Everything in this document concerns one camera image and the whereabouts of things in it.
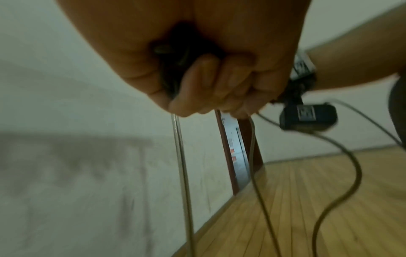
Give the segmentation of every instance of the dark wire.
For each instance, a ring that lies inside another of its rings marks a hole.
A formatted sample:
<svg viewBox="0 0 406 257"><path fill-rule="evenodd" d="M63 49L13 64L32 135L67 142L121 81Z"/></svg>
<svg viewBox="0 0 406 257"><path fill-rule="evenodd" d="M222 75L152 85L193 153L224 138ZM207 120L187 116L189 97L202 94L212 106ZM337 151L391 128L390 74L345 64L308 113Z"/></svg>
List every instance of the dark wire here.
<svg viewBox="0 0 406 257"><path fill-rule="evenodd" d="M261 196L261 193L259 191L259 187L257 185L257 182L256 182L255 178L254 178L255 174L254 174L253 160L254 160L254 146L255 146L255 141L256 141L256 138L255 138L255 124L254 124L254 121L252 121L252 118L249 118L249 120L250 120L251 128L252 128L251 129L250 157L249 157L249 160L248 160L248 163L250 165L250 177L251 177L252 185L254 187L255 194L257 195L258 202L261 205L263 215L265 216L266 226L268 227L268 231L271 234L271 239L272 239L272 242L273 242L274 247L275 247L276 255L277 255L277 257L282 257L282 253L280 251L280 247L279 247L279 243L278 243L278 238L277 238L276 233L274 231L274 228L273 228L273 226L271 224L271 220L269 218L268 210L266 209L265 202L264 202L264 200L263 200L263 198Z"/></svg>
<svg viewBox="0 0 406 257"><path fill-rule="evenodd" d="M262 114L258 113L258 116L260 116L263 120L269 122L270 124L279 127L279 124L277 122L274 122L274 121L266 118ZM269 220L268 212L266 211L265 205L263 204L262 196L261 196L261 194L260 194L260 192L258 190L258 186L256 185L256 181L255 181L254 176L253 176L254 171L253 171L253 168L252 168L252 166L253 166L252 161L253 161L253 155L254 155L253 154L253 152L254 152L254 147L253 146L255 144L255 126L254 126L254 122L252 121L251 118L250 118L250 122L251 122L251 125L252 125L252 140L251 140L251 146L250 146L250 160L249 160L249 163L250 163L250 173L251 173L251 178L252 178L252 184L254 185L254 189L255 189L255 192L257 194L257 198L258 198L259 202L261 203L262 211L263 211L263 214L265 215L265 220L267 222L269 232L271 233L271 237L272 237L272 240L274 242L277 255L278 255L278 257L281 257L282 255L280 253L280 248L279 248L277 237L276 237L275 232L274 232L274 230L272 228L271 222ZM361 169L361 165L359 164L359 161L355 157L355 155L351 151L346 149L340 143L338 143L338 142L336 142L336 141L334 141L334 140L332 140L332 139L330 139L330 138L328 138L326 136L317 134L317 133L303 132L303 131L297 131L297 132L303 133L303 134L306 134L306 135L310 135L312 137L327 141L327 142L333 144L335 147L339 148L343 153L345 153L350 158L351 162L354 165L355 173L356 173L355 180L354 180L354 183L352 184L352 186L343 195L341 195L340 197L338 197L337 199L332 201L322 211L321 215L319 216L319 218L317 219L317 221L316 221L316 223L314 225L313 235L312 235L312 252L313 252L313 257L318 257L318 253L317 253L317 236L318 236L318 232L320 230L320 226L321 226L321 224L323 223L325 218L328 216L328 214L332 210L334 210L335 208L337 208L338 206L340 206L344 202L348 201L348 199L350 199L358 191L359 186L361 185L361 182L362 182L362 169Z"/></svg>
<svg viewBox="0 0 406 257"><path fill-rule="evenodd" d="M389 132L387 129L385 129L383 126L381 126L379 123L377 123L376 121L374 121L372 118L370 118L369 116L367 116L366 114L364 114L363 112L361 112L360 110L356 109L354 106L349 105L346 102L337 100L337 99L331 99L329 101L327 101L327 103L335 103L341 106L344 106L354 112L356 112L357 114L361 115L362 117L364 117L366 120L368 120L369 122L371 122L372 124L374 124L376 127L378 127L380 130L382 130L382 132L384 132L385 134L387 134L398 146L400 146L401 148L403 148L404 150L406 150L406 146L399 140L397 139L391 132Z"/></svg>

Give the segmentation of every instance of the wooden floor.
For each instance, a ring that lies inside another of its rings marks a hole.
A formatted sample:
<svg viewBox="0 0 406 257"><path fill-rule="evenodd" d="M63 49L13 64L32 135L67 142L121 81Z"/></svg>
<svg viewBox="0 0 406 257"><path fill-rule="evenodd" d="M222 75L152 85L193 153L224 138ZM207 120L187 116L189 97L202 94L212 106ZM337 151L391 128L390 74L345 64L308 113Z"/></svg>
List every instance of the wooden floor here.
<svg viewBox="0 0 406 257"><path fill-rule="evenodd" d="M321 226L319 257L406 256L406 153L360 152L360 190ZM354 180L345 156L266 166L257 180L283 257L310 257L313 225ZM201 257L276 256L252 186L245 188L197 244Z"/></svg>

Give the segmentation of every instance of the forearm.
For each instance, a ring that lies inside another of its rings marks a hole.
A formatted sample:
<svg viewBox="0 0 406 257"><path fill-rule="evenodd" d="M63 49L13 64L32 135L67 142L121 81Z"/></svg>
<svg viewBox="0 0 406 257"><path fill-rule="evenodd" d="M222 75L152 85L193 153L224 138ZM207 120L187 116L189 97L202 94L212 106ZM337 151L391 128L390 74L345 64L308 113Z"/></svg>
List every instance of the forearm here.
<svg viewBox="0 0 406 257"><path fill-rule="evenodd" d="M406 66L406 4L307 53L317 69L314 90L359 85L400 72Z"/></svg>

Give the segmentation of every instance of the baseboard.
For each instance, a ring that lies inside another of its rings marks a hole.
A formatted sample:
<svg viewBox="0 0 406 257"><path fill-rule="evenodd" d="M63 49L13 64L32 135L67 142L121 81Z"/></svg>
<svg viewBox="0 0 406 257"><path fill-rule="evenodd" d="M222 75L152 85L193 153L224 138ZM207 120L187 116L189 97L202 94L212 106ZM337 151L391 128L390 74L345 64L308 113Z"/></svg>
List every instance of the baseboard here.
<svg viewBox="0 0 406 257"><path fill-rule="evenodd" d="M204 234L213 226L219 217L228 209L234 202L236 196L232 196L205 224L195 233L195 242L198 242ZM186 243L182 245L179 250L172 255L172 257L184 257L187 253Z"/></svg>
<svg viewBox="0 0 406 257"><path fill-rule="evenodd" d="M382 150L382 149L396 148L396 147L398 147L398 146L393 145L393 144L389 144L389 145L377 146L377 147L373 147L373 148L351 150L351 152L354 152L354 153L357 153L357 152L370 152L370 151L378 151L378 150ZM338 156L338 155L343 155L343 152L333 152L333 153L320 154L320 155L309 155L309 156L305 156L305 157L296 157L296 158L288 158L288 159L281 159L281 160L272 160L272 161L264 163L264 165L288 162L288 161L293 161L293 160L306 160L306 159L312 159L312 158L322 158L322 157L330 157L330 156Z"/></svg>

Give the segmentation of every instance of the metal rod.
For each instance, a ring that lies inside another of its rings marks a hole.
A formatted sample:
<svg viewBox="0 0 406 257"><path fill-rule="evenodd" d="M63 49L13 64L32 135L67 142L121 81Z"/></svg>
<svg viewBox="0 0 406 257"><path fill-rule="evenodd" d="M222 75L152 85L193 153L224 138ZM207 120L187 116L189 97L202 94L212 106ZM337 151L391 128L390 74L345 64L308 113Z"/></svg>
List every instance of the metal rod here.
<svg viewBox="0 0 406 257"><path fill-rule="evenodd" d="M179 122L179 117L175 114L172 114L172 125L173 125L173 133L175 135L176 153L178 155L179 177L181 179L181 191L182 191L183 211L186 230L187 257L195 257L196 256L196 245L194 239L195 232L193 229L192 203L190 200L189 180L187 178L187 169L185 161L185 152L183 148L181 124Z"/></svg>

